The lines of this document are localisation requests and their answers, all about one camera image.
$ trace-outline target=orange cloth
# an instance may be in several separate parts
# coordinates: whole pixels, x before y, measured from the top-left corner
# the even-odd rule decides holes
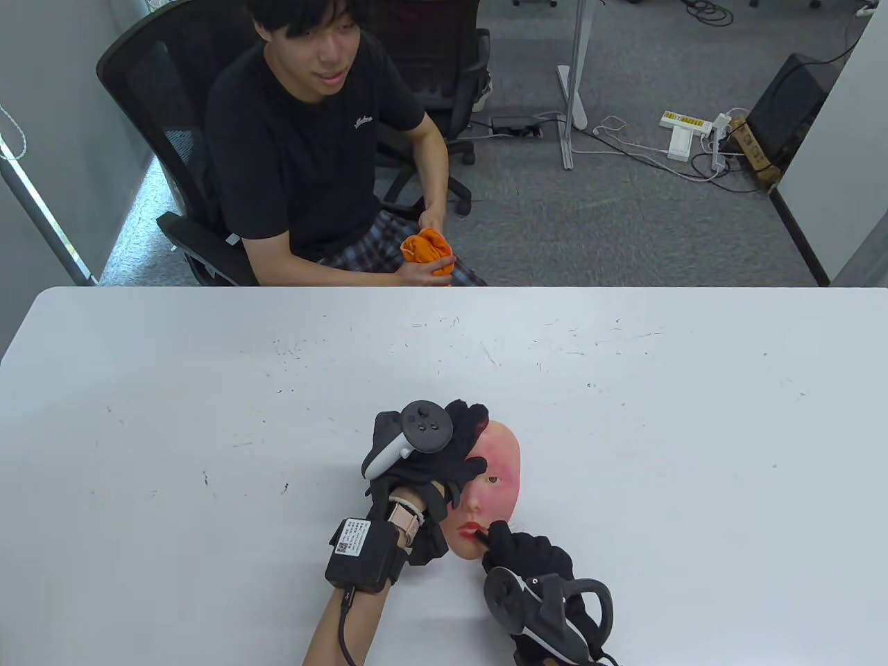
[[[444,257],[453,257],[453,250],[444,236],[434,229],[423,229],[419,235],[410,236],[400,245],[400,253],[414,264],[431,264]],[[435,271],[432,275],[450,275],[453,264]]]

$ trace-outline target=forearm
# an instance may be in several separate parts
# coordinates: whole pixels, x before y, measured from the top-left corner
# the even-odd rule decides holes
[[[407,488],[396,489],[392,492],[392,496],[409,500],[420,510],[425,509],[422,498]],[[407,547],[407,536],[403,532],[398,534],[398,547]],[[361,666],[367,658],[367,652],[373,643],[373,637],[377,634],[379,619],[382,617],[385,600],[388,598],[391,588],[392,584],[386,583],[378,594],[357,592],[354,595],[352,607],[345,618],[345,647],[348,648],[349,654],[358,666]],[[339,615],[342,612],[344,594],[342,590],[334,590],[330,596],[321,621],[318,622],[318,627],[314,630],[308,653],[302,662],[303,666],[347,666],[348,662],[339,648]]]
[[[443,213],[447,208],[450,164],[447,144],[439,132],[429,132],[414,144],[413,160],[423,186],[425,208]]]
[[[286,257],[254,273],[263,287],[394,287],[395,274],[360,273],[315,264],[300,257]]]

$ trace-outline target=label sticker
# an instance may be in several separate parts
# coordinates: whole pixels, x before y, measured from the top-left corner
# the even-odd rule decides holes
[[[370,531],[370,521],[350,518],[342,526],[342,533],[336,544],[336,555],[351,555],[358,557],[364,547],[364,540]]]

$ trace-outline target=smartwatch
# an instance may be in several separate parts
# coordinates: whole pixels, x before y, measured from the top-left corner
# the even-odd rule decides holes
[[[419,530],[419,517],[401,503],[392,503],[392,512],[389,514],[388,521],[394,526],[403,530],[407,536],[408,548],[416,538],[416,532]]]

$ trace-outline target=hand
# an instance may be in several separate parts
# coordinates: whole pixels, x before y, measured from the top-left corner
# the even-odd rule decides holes
[[[488,540],[489,550],[481,561],[485,571],[505,567],[525,579],[535,575],[557,574],[566,581],[574,580],[574,563],[570,555],[553,546],[545,536],[531,536],[524,532],[513,534],[507,523],[498,520],[491,523]],[[576,595],[567,600],[565,616],[583,634],[592,659],[597,661],[604,656],[600,644],[604,641],[599,626],[586,613],[582,597]],[[512,638],[527,666],[553,659],[552,654],[529,636]]]
[[[444,257],[430,264],[415,264],[405,261],[395,271],[402,287],[447,287],[452,281],[451,275],[432,275],[435,271],[447,268],[456,263],[456,257]]]
[[[420,229],[434,229],[439,234],[444,233],[444,217],[445,211],[438,209],[426,209],[419,216]]]
[[[438,453],[415,453],[406,460],[399,459],[385,474],[370,482],[366,493],[373,499],[370,515],[380,519],[385,517],[394,488],[409,488],[422,498],[427,517],[416,533],[408,559],[414,566],[427,564],[448,551],[440,530],[440,523],[448,514],[448,504],[459,506],[465,484],[488,468],[484,458],[467,459],[488,426],[488,409],[484,405],[469,407],[462,400],[454,400],[446,411],[453,422],[453,435],[447,446]],[[377,428],[384,427],[385,419],[377,418]]]

